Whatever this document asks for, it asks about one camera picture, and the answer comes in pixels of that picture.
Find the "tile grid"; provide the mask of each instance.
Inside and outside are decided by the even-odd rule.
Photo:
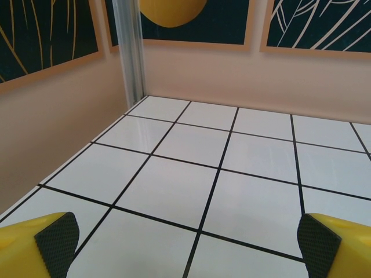
[[[140,118],[140,119],[148,119],[148,120],[157,120],[159,122],[166,122],[166,123],[173,123],[170,120],[160,120],[160,119],[154,119],[154,118],[149,118],[149,117],[142,117],[142,116],[136,116],[136,115],[126,115],[128,117],[134,117],[134,118]],[[218,130],[218,131],[225,131],[224,129],[216,129],[214,127],[208,127],[208,126],[198,126],[198,125],[191,125],[189,123],[177,123],[177,125],[183,125],[183,126],[194,126],[194,127],[200,127],[202,129],[212,129],[212,130]],[[237,134],[243,134],[243,135],[249,135],[249,136],[254,136],[254,137],[261,137],[261,138],[267,138],[267,139],[273,139],[273,140],[278,140],[278,141],[284,141],[284,142],[293,142],[292,140],[287,140],[287,139],[281,139],[281,138],[275,138],[275,137],[269,137],[269,136],[262,136],[262,135],[257,135],[257,134],[251,134],[251,133],[244,133],[240,131],[232,131],[232,133],[237,133]],[[339,151],[347,151],[347,152],[356,152],[356,153],[366,153],[367,149],[365,149],[364,152],[361,151],[355,151],[353,149],[343,149],[343,148],[336,148],[336,147],[330,147],[330,146],[325,146],[325,145],[318,145],[318,144],[312,144],[312,143],[307,143],[307,142],[301,142],[301,141],[296,141],[297,144],[303,144],[303,145],[310,145],[310,146],[315,146],[315,147],[321,147],[321,148],[328,148],[328,149],[338,149]]]
[[[179,117],[177,118],[177,120],[175,122],[172,122],[172,126],[170,127],[170,129],[168,130],[168,132],[164,135],[164,137],[160,140],[160,142],[158,143],[158,145],[155,147],[155,149],[151,152],[151,153],[145,153],[145,152],[139,152],[139,151],[134,151],[134,150],[131,150],[131,149],[125,149],[127,151],[132,151],[132,152],[138,152],[138,153],[143,153],[143,154],[146,154],[146,155],[149,155],[149,157],[146,159],[146,161],[143,163],[143,165],[138,169],[138,171],[136,172],[136,174],[132,177],[132,179],[128,182],[127,186],[125,187],[125,189],[123,190],[123,192],[121,192],[121,194],[118,196],[118,198],[116,199],[116,201],[123,195],[123,193],[125,193],[126,189],[129,187],[129,185],[131,184],[131,182],[134,180],[134,178],[138,175],[138,173],[140,172],[140,170],[144,167],[144,165],[146,164],[146,162],[148,161],[148,159],[150,158],[150,156],[157,156],[157,157],[160,157],[160,158],[165,158],[165,159],[172,159],[172,158],[167,158],[167,157],[162,157],[162,156],[159,156],[159,155],[154,155],[154,152],[155,150],[158,148],[158,146],[160,145],[160,143],[163,141],[163,139],[166,137],[166,135],[170,132],[170,130],[172,129],[172,127],[175,125],[175,124],[181,124],[181,125],[188,125],[188,124],[185,124],[185,123],[177,123],[177,121],[179,120],[179,118],[182,116],[182,114],[184,113],[184,111],[187,109],[187,107],[190,105],[190,103],[188,103],[188,105],[185,107],[185,109],[182,111],[182,113],[179,115]],[[220,170],[225,170],[225,169],[222,169],[221,168],[221,165],[222,165],[222,161],[223,161],[223,158],[225,156],[225,152],[226,152],[226,149],[227,149],[227,145],[228,145],[228,142],[229,142],[229,139],[231,137],[231,134],[233,130],[233,125],[235,123],[235,120],[236,120],[236,117],[237,117],[237,113],[238,113],[238,109],[236,111],[236,114],[235,114],[235,118],[234,118],[234,121],[232,123],[232,127],[231,127],[231,130],[230,130],[230,133],[228,135],[228,139],[227,139],[227,142],[226,142],[226,145],[225,145],[225,148],[224,148],[224,152],[223,152],[223,155],[222,155],[222,159],[221,159],[221,162],[220,162],[220,165],[219,167],[213,167],[213,166],[207,166],[207,165],[203,165],[203,164],[199,164],[199,163],[193,163],[193,162],[187,162],[187,161],[183,161],[183,160],[179,160],[179,159],[172,159],[172,160],[175,160],[175,161],[180,161],[180,162],[185,162],[185,163],[191,163],[191,164],[195,164],[195,165],[198,165],[198,166],[203,166],[203,167],[210,167],[210,168],[214,168],[214,169],[218,169],[217,171],[217,175],[216,175],[216,179],[213,183],[213,188],[212,188],[212,191],[210,192],[210,196],[209,196],[209,199],[208,199],[208,203],[206,204],[206,207],[205,207],[205,211],[204,211],[204,215],[202,217],[202,222],[205,222],[205,219],[206,219],[206,214],[207,214],[207,210],[208,209],[208,206],[210,206],[210,203],[211,203],[211,198],[212,198],[212,192],[213,190],[215,189],[215,185],[216,185],[216,181],[217,181],[217,176],[219,176],[219,173],[220,173]],[[134,214],[134,215],[138,215],[140,217],[145,217],[145,218],[148,218],[148,219],[152,219],[154,221],[158,221],[158,222],[162,222],[164,224],[169,224],[169,225],[173,225],[173,226],[176,226],[176,227],[179,227],[179,228],[183,228],[183,229],[187,229],[189,231],[193,231],[193,232],[197,232],[197,235],[198,235],[198,239],[196,237],[196,240],[198,241],[199,240],[199,237],[200,235],[207,235],[207,236],[211,236],[211,237],[214,237],[214,238],[217,238],[217,239],[221,239],[221,240],[225,240],[225,241],[228,241],[228,242],[232,242],[232,243],[235,243],[235,244],[239,244],[239,245],[242,245],[242,246],[246,246],[246,247],[250,247],[250,248],[253,248],[253,249],[257,249],[257,250],[261,250],[261,251],[265,251],[267,253],[270,253],[270,254],[275,254],[275,255],[278,255],[278,256],[281,256],[281,257],[286,257],[286,258],[290,258],[290,259],[293,259],[295,261],[300,261],[302,262],[303,260],[301,258],[297,258],[297,257],[294,257],[294,256],[291,256],[291,255],[287,255],[287,254],[284,254],[284,253],[280,253],[280,252],[277,252],[277,251],[273,251],[273,250],[269,250],[269,249],[266,249],[264,247],[259,247],[259,246],[254,246],[252,244],[249,244],[249,243],[245,243],[245,242],[240,242],[238,240],[234,240],[234,239],[230,239],[230,238],[227,238],[227,237],[222,237],[222,236],[219,236],[219,235],[215,235],[215,234],[212,234],[212,233],[209,233],[209,232],[205,232],[205,231],[202,231],[202,229],[200,230],[199,229],[195,229],[195,228],[191,228],[191,227],[188,227],[188,226],[185,226],[185,225],[181,225],[181,224],[177,224],[177,223],[174,223],[174,222],[171,222],[171,221],[167,221],[167,220],[162,220],[160,218],[157,218],[157,217],[152,217],[150,215],[146,215],[146,214],[142,214],[142,213],[138,213],[138,212],[135,212],[135,211],[132,211],[132,210],[128,210],[128,209],[125,209],[125,208],[121,208],[121,207],[118,207],[116,206],[116,201],[113,203],[113,204],[108,204],[108,203],[104,203],[104,202],[101,202],[101,201],[98,201],[98,200],[93,200],[91,198],[88,198],[88,197],[84,197],[84,196],[81,196],[81,195],[77,195],[77,194],[74,194],[74,193],[70,193],[70,192],[66,192],[66,191],[62,191],[60,189],[56,189],[56,188],[51,188],[49,186],[47,186],[46,184],[52,179],[54,178],[56,175],[58,175],[61,171],[63,171],[69,164],[71,164],[77,157],[79,157],[82,153],[84,153],[89,147],[91,147],[91,145],[93,144],[99,144],[99,145],[104,145],[106,147],[111,147],[111,148],[118,148],[118,149],[124,149],[124,148],[120,148],[120,147],[115,147],[115,146],[111,146],[111,145],[105,145],[105,144],[101,144],[101,143],[97,143],[96,141],[101,138],[103,135],[105,135],[105,133],[107,133],[109,130],[111,130],[118,122],[120,122],[124,117],[126,116],[132,116],[132,115],[128,115],[128,114],[125,114],[123,117],[121,117],[114,125],[112,125],[107,131],[105,131],[103,134],[101,134],[96,140],[92,141],[91,144],[89,144],[83,151],[81,151],[76,157],[74,157],[70,162],[68,162],[62,169],[60,169],[57,173],[55,173],[49,180],[47,180],[45,182],[45,184],[39,184],[39,188],[33,192],[32,194],[30,194],[30,196],[28,196],[25,200],[23,200],[17,207],[15,207],[11,212],[9,212],[6,216],[4,216],[0,222],[2,222],[5,218],[7,218],[8,216],[11,215],[11,213],[13,213],[15,210],[17,210],[22,204],[24,204],[28,199],[30,199],[32,196],[34,196],[41,188],[45,188],[45,189],[49,189],[49,190],[53,190],[53,191],[56,191],[56,192],[59,192],[59,193],[63,193],[63,194],[67,194],[67,195],[70,195],[70,196],[73,196],[73,197],[77,197],[77,198],[80,198],[80,199],[84,199],[84,200],[87,200],[87,201],[90,201],[90,202],[94,202],[94,203],[97,203],[97,204],[100,204],[100,205],[103,205],[103,206],[106,206],[106,207],[109,207],[109,210],[106,212],[106,214],[102,217],[101,221],[99,221],[99,223],[96,225],[96,227],[92,230],[92,232],[89,234],[89,236],[86,238],[86,240],[84,241],[83,245],[79,248],[79,250],[77,251],[76,255],[78,255],[78,253],[81,252],[82,248],[86,245],[86,243],[88,242],[88,240],[91,238],[92,234],[96,231],[96,229],[99,227],[99,225],[103,222],[103,220],[108,216],[108,213],[112,210],[112,209],[117,209],[117,210],[121,210],[121,211],[124,211],[124,212],[127,212],[127,213],[131,213],[131,214]],[[366,197],[361,197],[361,196],[355,196],[355,195],[350,195],[350,194],[347,194],[347,193],[342,193],[342,192],[335,192],[335,191],[331,191],[331,190],[327,190],[327,189],[321,189],[321,188],[314,188],[313,186],[306,186],[306,185],[301,185],[301,181],[300,181],[300,169],[299,169],[299,163],[298,163],[298,160],[297,160],[297,149],[296,149],[296,144],[299,143],[299,142],[296,142],[295,140],[295,136],[294,136],[294,124],[293,124],[293,116],[291,115],[291,121],[292,121],[292,131],[293,131],[293,143],[294,143],[294,151],[295,151],[295,158],[296,158],[296,166],[297,166],[297,174],[298,174],[298,184],[296,183],[292,183],[292,182],[286,182],[286,181],[280,181],[280,180],[276,180],[276,181],[279,181],[279,182],[284,182],[284,183],[287,183],[287,184],[292,184],[292,185],[298,185],[299,186],[299,191],[301,191],[301,196],[300,196],[300,204],[302,205],[302,211],[303,211],[303,208],[304,208],[304,204],[302,202],[302,190],[301,190],[301,187],[306,187],[306,188],[312,188],[312,189],[317,189],[317,190],[321,190],[321,191],[326,191],[326,192],[330,192],[330,193],[337,193],[337,194],[341,194],[341,195],[346,195],[346,196],[351,196],[351,197],[356,197],[356,198],[360,198],[360,199],[365,199],[365,200],[371,200],[369,198],[366,198]],[[350,123],[350,125],[352,126],[355,134],[357,135],[359,141],[361,142],[366,154],[368,155],[369,159],[371,160],[371,156],[370,156],[370,153],[368,152],[368,150],[366,149],[364,143],[362,142],[359,134],[357,133],[356,129],[354,128],[353,124]],[[268,179],[268,180],[274,180],[274,179],[271,179],[271,178],[267,178],[267,177],[261,177],[261,176],[256,176],[256,175],[252,175],[252,174],[247,174],[247,173],[240,173],[240,172],[236,172],[236,171],[232,171],[232,170],[225,170],[225,171],[230,171],[230,172],[233,172],[233,173],[239,173],[239,174],[244,174],[244,175],[250,175],[250,176],[253,176],[253,177],[259,177],[259,178],[265,178],[265,179]],[[194,244],[194,248],[192,248],[193,250],[193,255],[194,255],[194,252],[195,252],[195,249],[197,247],[197,244]],[[190,269],[190,264],[187,264],[187,268],[188,268],[188,272],[189,272],[189,269]],[[185,269],[185,276],[183,277],[187,277],[187,268]]]
[[[125,209],[123,207],[119,207],[119,206],[112,205],[112,204],[109,204],[109,203],[101,202],[101,201],[96,200],[96,199],[85,197],[85,196],[82,196],[82,195],[79,195],[79,194],[74,194],[74,193],[64,191],[64,190],[61,190],[61,189],[57,189],[57,188],[53,188],[53,187],[50,187],[50,186],[47,186],[47,185],[39,184],[38,186],[40,186],[40,188],[45,188],[45,189],[55,191],[55,192],[58,192],[58,193],[61,193],[61,194],[65,194],[65,195],[72,196],[72,197],[75,197],[75,198],[78,198],[78,199],[82,199],[82,200],[85,200],[85,201],[96,203],[96,204],[99,204],[101,206],[105,206],[109,209],[115,209],[115,210],[123,211],[123,212],[133,214],[133,215],[136,215],[136,216],[139,216],[139,217],[143,217],[143,218],[146,218],[146,219],[149,219],[149,220],[153,220],[153,221],[160,222],[160,223],[163,223],[163,224],[171,225],[171,226],[174,226],[174,227],[177,227],[177,228],[180,228],[180,229],[185,229],[185,230],[188,230],[188,231],[191,231],[191,232],[195,232],[195,233],[200,232],[201,235],[210,236],[210,237],[213,237],[215,239],[224,240],[225,242],[230,242],[230,243],[234,243],[234,244],[237,244],[237,245],[245,246],[245,247],[248,247],[248,248],[251,248],[251,249],[255,249],[255,250],[265,252],[265,253],[277,255],[277,256],[287,258],[287,259],[291,259],[291,260],[294,260],[294,261],[297,261],[297,262],[303,262],[302,258],[295,257],[295,256],[292,256],[292,255],[289,255],[289,254],[286,254],[286,253],[271,250],[271,249],[261,247],[261,246],[257,246],[257,245],[254,245],[254,244],[250,244],[250,243],[247,243],[247,242],[242,242],[240,240],[235,240],[235,239],[232,239],[232,238],[229,238],[229,237],[220,236],[220,235],[217,235],[215,233],[210,233],[210,232],[207,232],[207,231],[199,231],[199,229],[192,228],[192,227],[189,227],[187,225],[182,225],[182,224],[179,224],[179,223],[176,223],[176,222],[173,222],[173,221],[164,220],[164,219],[154,217],[154,216],[151,216],[151,215],[148,215],[148,214],[144,214],[144,213],[140,213],[140,212],[137,212],[137,211]]]
[[[135,118],[144,118],[144,119],[158,120],[158,119],[154,119],[154,118],[141,117],[141,116],[132,116],[132,115],[127,115],[127,116],[131,116],[131,117],[135,117]],[[167,121],[167,120],[158,120],[158,121],[173,123],[173,122]],[[189,124],[186,124],[186,123],[176,123],[176,124],[177,125],[194,126],[194,125],[189,125]],[[219,130],[219,131],[225,131],[225,130],[220,130],[220,129],[214,129],[212,127],[204,127],[204,126],[196,126],[196,127],[206,128],[206,129],[213,129],[213,130]],[[236,132],[236,131],[232,131],[232,133],[244,134],[244,135],[261,137],[261,138],[269,138],[269,139],[279,140],[279,141],[293,142],[291,140],[286,140],[286,139],[279,139],[279,138],[274,138],[274,137],[259,136],[259,135],[255,135],[255,134],[241,133],[241,132]],[[122,149],[124,151],[137,152],[137,153],[149,155],[149,153],[146,153],[146,152],[140,152],[140,151],[136,151],[136,150],[132,150],[132,149],[127,149],[127,148],[122,148],[122,147],[117,147],[117,146],[102,144],[102,143],[98,143],[96,141],[92,141],[91,143],[92,144],[97,144],[97,145],[102,145],[102,146],[105,146],[105,147],[110,147],[110,148]],[[355,153],[362,153],[362,154],[369,155],[368,153],[365,153],[365,152],[353,151],[353,150],[350,150],[350,149],[334,148],[334,147],[329,147],[329,146],[324,146],[324,145],[310,144],[310,143],[304,143],[304,142],[298,142],[298,141],[296,141],[296,143],[295,143],[295,148],[296,148],[297,144],[313,145],[313,146],[316,146],[316,147],[329,148],[329,149],[338,149],[338,150],[341,150],[341,151],[355,152]],[[197,166],[202,166],[202,167],[208,167],[208,168],[212,168],[212,169],[217,169],[217,167],[214,167],[214,166],[210,166],[210,165],[206,165],[206,164],[201,164],[201,163],[190,162],[190,161],[176,159],[176,158],[170,158],[170,157],[162,156],[162,155],[153,154],[152,156],[153,157],[157,157],[157,158],[164,158],[164,159],[174,160],[174,161],[178,161],[178,162],[189,163],[189,164],[193,164],[193,165],[197,165]],[[227,171],[227,172],[231,172],[231,173],[235,173],[235,174],[248,175],[248,176],[251,176],[251,177],[263,178],[265,180],[277,181],[277,182],[282,182],[282,183],[285,183],[285,184],[291,184],[291,185],[297,185],[297,186],[299,186],[299,183],[296,183],[296,182],[290,182],[290,181],[285,181],[285,180],[278,180],[278,179],[275,179],[275,178],[265,177],[265,176],[262,176],[262,175],[249,174],[249,173],[245,173],[245,172],[241,172],[241,171],[235,171],[235,170],[230,170],[230,169],[225,169],[225,168],[222,168],[222,170],[223,171]],[[339,191],[332,191],[332,190],[325,189],[325,188],[317,188],[317,187],[310,186],[310,185],[300,184],[300,186],[302,188],[303,187],[305,187],[305,188],[311,188],[311,189],[315,189],[315,190],[319,190],[319,191],[325,191],[325,192],[335,193],[335,194],[339,194],[339,195],[344,195],[344,196],[349,196],[349,197],[355,197],[355,198],[358,198],[358,199],[371,200],[371,198],[367,198],[367,197],[363,197],[363,196],[353,195],[353,194],[339,192]]]
[[[291,129],[292,129],[292,139],[293,139],[293,145],[294,145],[296,173],[297,173],[297,183],[298,183],[298,188],[299,188],[300,208],[301,208],[301,214],[303,215],[303,214],[305,214],[304,196],[303,196],[303,188],[302,188],[302,184],[301,184],[299,157],[297,155],[297,145],[296,145],[296,137],[295,137],[295,127],[294,127],[293,115],[290,115],[290,120],[291,120]]]
[[[239,111],[239,108],[237,108],[237,110],[236,110],[236,113],[234,115],[234,119],[233,119],[233,122],[232,122],[232,125],[231,125],[231,128],[230,128],[230,132],[228,134],[227,141],[225,142],[223,154],[221,155],[219,166],[218,166],[218,169],[217,169],[215,178],[214,178],[214,182],[213,182],[212,188],[210,190],[208,201],[206,202],[205,210],[203,211],[203,214],[202,214],[201,222],[200,222],[199,227],[198,227],[198,232],[197,232],[197,235],[196,235],[194,244],[192,246],[191,254],[190,254],[189,258],[188,258],[187,266],[185,267],[185,270],[184,270],[184,273],[183,273],[183,277],[188,277],[188,274],[189,274],[190,269],[191,269],[192,260],[194,258],[195,252],[196,252],[197,244],[198,244],[199,238],[201,236],[203,225],[205,224],[206,216],[208,214],[209,207],[210,207],[210,204],[211,204],[211,200],[212,200],[212,197],[213,197],[213,194],[214,194],[214,191],[215,191],[216,183],[217,183],[217,180],[219,178],[220,171],[221,171],[221,166],[223,165],[225,154],[227,153],[228,144],[229,144],[230,139],[231,139],[231,136],[232,136],[232,131],[233,131],[233,127],[234,127],[234,124],[236,122],[236,119],[237,119],[238,111]]]
[[[87,238],[84,240],[84,242],[81,244],[80,248],[77,249],[76,253],[75,253],[75,257],[74,259],[80,254],[80,252],[82,251],[82,249],[86,246],[86,244],[88,243],[88,241],[90,240],[90,238],[94,235],[95,231],[97,231],[97,229],[99,228],[99,226],[103,223],[103,221],[107,218],[107,216],[109,215],[109,213],[112,211],[112,209],[114,208],[114,206],[118,203],[119,199],[122,197],[122,195],[126,192],[126,190],[128,190],[128,188],[130,187],[130,185],[132,184],[132,182],[134,181],[134,179],[138,176],[139,172],[143,169],[143,167],[146,165],[146,163],[149,161],[149,159],[152,157],[152,155],[155,153],[155,151],[157,150],[157,148],[160,146],[160,144],[162,143],[162,141],[165,139],[165,137],[169,134],[169,132],[171,131],[171,129],[173,129],[174,125],[176,124],[176,122],[180,119],[180,117],[182,116],[182,114],[184,113],[184,111],[188,108],[188,106],[191,104],[191,102],[189,102],[187,104],[187,106],[183,109],[183,111],[181,112],[181,114],[178,116],[178,118],[175,120],[175,122],[171,125],[171,127],[169,128],[169,130],[165,133],[165,135],[161,138],[161,140],[159,141],[159,143],[157,143],[156,147],[152,150],[152,152],[149,154],[149,156],[146,158],[146,160],[143,162],[143,164],[139,167],[139,169],[135,172],[134,176],[130,179],[130,181],[128,182],[128,184],[125,186],[125,188],[122,190],[122,192],[118,195],[118,197],[115,199],[115,201],[112,203],[112,205],[110,206],[110,208],[107,210],[107,212],[103,215],[103,217],[100,219],[100,221],[97,223],[97,225],[93,228],[93,230],[90,232],[90,234],[87,236]]]

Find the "dark green poster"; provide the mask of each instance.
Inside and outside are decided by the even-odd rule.
[[[371,0],[272,0],[269,5],[267,47],[371,53]]]
[[[98,52],[89,0],[1,0],[0,83]]]
[[[250,0],[141,0],[143,38],[246,44]],[[112,45],[118,44],[112,0],[105,0]]]

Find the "yellow circle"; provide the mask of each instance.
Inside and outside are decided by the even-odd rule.
[[[141,12],[153,23],[173,28],[200,14],[208,0],[140,0]]]

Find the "wall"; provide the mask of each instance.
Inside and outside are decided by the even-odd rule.
[[[146,46],[148,93],[371,123],[370,62],[260,53],[266,6],[249,53]]]
[[[118,54],[0,95],[0,213],[58,168],[126,109]]]

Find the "leaf pattern artwork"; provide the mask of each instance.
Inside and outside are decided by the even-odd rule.
[[[274,0],[267,46],[371,52],[371,0]]]
[[[0,0],[0,84],[97,51],[89,0]]]

